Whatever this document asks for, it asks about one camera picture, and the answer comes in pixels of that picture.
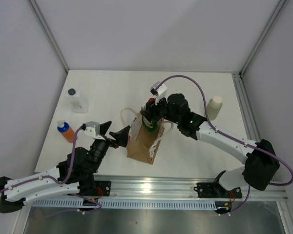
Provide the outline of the burlap watermelon canvas bag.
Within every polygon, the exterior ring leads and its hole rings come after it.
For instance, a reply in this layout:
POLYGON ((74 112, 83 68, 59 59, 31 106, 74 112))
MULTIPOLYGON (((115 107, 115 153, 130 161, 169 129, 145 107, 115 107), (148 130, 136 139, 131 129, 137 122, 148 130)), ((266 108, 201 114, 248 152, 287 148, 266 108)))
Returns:
POLYGON ((126 146, 127 157, 138 162, 152 165, 155 161, 161 140, 168 136, 174 124, 168 120, 159 120, 157 126, 151 127, 146 124, 144 117, 132 108, 125 107, 120 111, 122 124, 130 126, 128 145, 126 146), (128 124, 125 122, 124 112, 131 111, 135 117, 128 124))

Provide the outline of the clear bottle black cap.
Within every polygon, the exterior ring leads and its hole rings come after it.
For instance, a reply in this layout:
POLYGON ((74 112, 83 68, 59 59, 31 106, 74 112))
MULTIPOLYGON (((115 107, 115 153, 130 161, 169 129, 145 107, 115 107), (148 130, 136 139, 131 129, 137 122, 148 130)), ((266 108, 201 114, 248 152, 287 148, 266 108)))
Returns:
POLYGON ((74 113, 85 114, 88 112, 87 97, 80 90, 70 88, 65 96, 74 113))

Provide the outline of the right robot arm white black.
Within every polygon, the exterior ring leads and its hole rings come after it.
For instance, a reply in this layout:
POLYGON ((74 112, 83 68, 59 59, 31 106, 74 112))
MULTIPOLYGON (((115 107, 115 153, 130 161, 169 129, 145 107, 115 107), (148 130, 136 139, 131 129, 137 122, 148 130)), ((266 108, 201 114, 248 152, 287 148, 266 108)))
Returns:
POLYGON ((275 152, 269 141, 235 141, 229 133, 222 135, 209 125, 206 117, 190 110, 182 94, 172 94, 159 102, 150 98, 140 113, 152 125, 161 119, 168 120, 176 124, 184 136, 211 144, 242 163, 242 167, 222 171, 214 179, 212 190, 218 197, 224 197, 231 190, 246 185, 263 191, 280 167, 278 160, 273 158, 275 152))

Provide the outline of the pale green bottle white cap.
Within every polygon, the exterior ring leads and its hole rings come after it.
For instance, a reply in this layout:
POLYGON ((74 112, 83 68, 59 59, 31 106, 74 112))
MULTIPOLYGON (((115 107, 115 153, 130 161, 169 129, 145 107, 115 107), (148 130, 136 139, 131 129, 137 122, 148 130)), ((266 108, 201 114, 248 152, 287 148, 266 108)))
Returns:
POLYGON ((223 106, 223 100, 220 96, 214 96, 212 99, 210 99, 207 105, 207 115, 210 121, 213 121, 216 119, 222 106, 223 106))

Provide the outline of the orange pump bottle blue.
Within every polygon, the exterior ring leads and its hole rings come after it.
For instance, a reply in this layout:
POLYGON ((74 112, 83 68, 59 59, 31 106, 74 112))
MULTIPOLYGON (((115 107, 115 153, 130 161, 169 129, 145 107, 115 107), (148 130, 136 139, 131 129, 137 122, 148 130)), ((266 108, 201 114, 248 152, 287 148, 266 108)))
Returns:
POLYGON ((57 121, 57 130, 69 143, 73 143, 74 140, 78 139, 78 137, 75 136, 75 131, 70 127, 70 125, 65 120, 57 121))

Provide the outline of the green dish soap bottle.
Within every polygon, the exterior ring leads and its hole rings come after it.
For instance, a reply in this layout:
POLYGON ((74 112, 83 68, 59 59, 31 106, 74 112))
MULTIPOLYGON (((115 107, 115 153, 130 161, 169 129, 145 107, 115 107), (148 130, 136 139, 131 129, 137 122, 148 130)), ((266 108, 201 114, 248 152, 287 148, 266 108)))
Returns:
POLYGON ((142 115, 143 126, 151 133, 157 130, 160 120, 156 114, 155 107, 155 98, 151 97, 140 111, 142 115))

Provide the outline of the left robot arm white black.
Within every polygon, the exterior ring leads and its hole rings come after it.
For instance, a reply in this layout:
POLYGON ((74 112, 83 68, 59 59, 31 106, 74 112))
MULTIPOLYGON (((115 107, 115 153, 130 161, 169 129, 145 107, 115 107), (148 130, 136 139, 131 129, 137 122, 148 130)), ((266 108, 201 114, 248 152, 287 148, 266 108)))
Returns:
POLYGON ((37 200, 57 195, 75 196, 99 208, 98 200, 110 195, 111 183, 96 180, 94 174, 110 148, 127 146, 130 132, 129 125, 118 132, 109 132, 111 124, 111 121, 82 124, 73 134, 72 152, 51 169, 20 179, 0 177, 0 213, 13 213, 37 200))

